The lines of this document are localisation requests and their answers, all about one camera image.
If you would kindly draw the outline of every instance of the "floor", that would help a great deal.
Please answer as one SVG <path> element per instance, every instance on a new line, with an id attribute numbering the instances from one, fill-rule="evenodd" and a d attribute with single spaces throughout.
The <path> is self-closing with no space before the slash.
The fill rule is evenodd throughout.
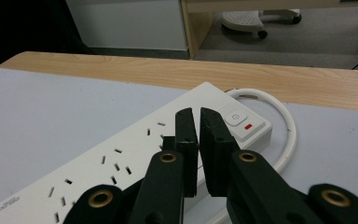
<path id="1" fill-rule="evenodd" d="M 302 21 L 265 16 L 266 39 L 225 30 L 221 13 L 195 60 L 352 69 L 358 64 L 358 7 L 303 9 Z"/>
<path id="2" fill-rule="evenodd" d="M 6 10 L 0 8 L 0 63 L 26 50 L 87 53 L 72 47 L 76 39 L 64 37 L 51 12 L 41 10 L 45 7 L 37 1 L 21 2 L 29 7 L 0 0 L 0 5 L 11 4 Z M 13 12 L 17 10 L 22 10 L 21 14 Z M 299 24 L 280 16 L 263 17 L 268 36 L 261 40 L 256 34 L 222 29 L 221 13 L 215 13 L 213 27 L 194 60 L 358 69 L 358 7 L 303 9 L 301 14 Z M 94 52 L 188 58 L 185 51 L 95 49 Z"/>

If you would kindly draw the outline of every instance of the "chair wheel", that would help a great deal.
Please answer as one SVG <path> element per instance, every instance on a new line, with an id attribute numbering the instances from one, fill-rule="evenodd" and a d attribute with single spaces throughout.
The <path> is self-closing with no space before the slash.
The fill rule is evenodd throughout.
<path id="1" fill-rule="evenodd" d="M 301 14 L 297 17 L 293 17 L 293 24 L 299 24 L 301 22 Z"/>
<path id="2" fill-rule="evenodd" d="M 266 31 L 259 31 L 259 32 L 257 32 L 257 34 L 258 34 L 258 37 L 259 37 L 260 39 L 264 39 L 264 38 L 267 37 L 267 35 L 268 35 L 269 33 L 267 33 Z"/>

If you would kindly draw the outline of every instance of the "power switch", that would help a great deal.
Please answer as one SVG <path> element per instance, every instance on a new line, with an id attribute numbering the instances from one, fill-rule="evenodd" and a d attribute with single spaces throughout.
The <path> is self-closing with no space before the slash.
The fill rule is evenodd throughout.
<path id="1" fill-rule="evenodd" d="M 229 113 L 225 117 L 225 121 L 227 124 L 229 124 L 232 127 L 238 126 L 240 123 L 242 123 L 248 115 L 243 112 L 243 110 L 234 110 L 233 112 Z"/>
<path id="2" fill-rule="evenodd" d="M 241 125 L 230 129 L 231 133 L 240 138 L 241 141 L 248 140 L 266 125 L 266 122 L 255 115 L 249 115 L 248 119 Z"/>

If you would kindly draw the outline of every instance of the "power strip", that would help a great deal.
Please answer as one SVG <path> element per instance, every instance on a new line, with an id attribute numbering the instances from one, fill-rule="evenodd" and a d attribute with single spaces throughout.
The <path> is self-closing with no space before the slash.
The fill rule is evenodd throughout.
<path id="1" fill-rule="evenodd" d="M 271 123 L 210 83 L 163 106 L 61 168 L 0 203 L 1 223 L 63 223 L 87 189 L 106 184 L 126 189 L 145 176 L 151 157 L 161 150 L 164 136 L 174 136 L 175 113 L 191 107 L 197 134 L 200 109 L 218 111 L 241 148 L 260 151 L 269 145 Z M 205 196 L 199 159 L 199 193 Z"/>

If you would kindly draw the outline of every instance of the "outlet socket hole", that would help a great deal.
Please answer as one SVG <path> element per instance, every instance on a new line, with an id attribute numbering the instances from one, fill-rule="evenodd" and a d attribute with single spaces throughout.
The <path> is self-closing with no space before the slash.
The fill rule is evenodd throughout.
<path id="1" fill-rule="evenodd" d="M 112 176 L 112 181 L 113 181 L 113 184 L 114 184 L 114 185 L 116 185 L 116 184 L 117 184 L 117 181 L 116 181 L 116 179 L 115 179 L 115 177 L 114 177 L 114 176 Z"/>
<path id="2" fill-rule="evenodd" d="M 127 170 L 127 173 L 129 173 L 129 175 L 131 175 L 132 174 L 132 172 L 131 172 L 131 170 L 130 170 L 130 167 L 126 167 L 126 170 Z"/>
<path id="3" fill-rule="evenodd" d="M 66 201 L 64 197 L 61 198 L 61 203 L 62 203 L 62 207 L 66 206 Z"/>
<path id="4" fill-rule="evenodd" d="M 60 217 L 58 216 L 58 213 L 55 214 L 56 223 L 60 222 Z"/>
<path id="5" fill-rule="evenodd" d="M 54 192 L 54 188 L 51 188 L 50 194 L 48 195 L 49 198 L 51 198 L 51 196 L 53 196 L 53 192 Z"/>

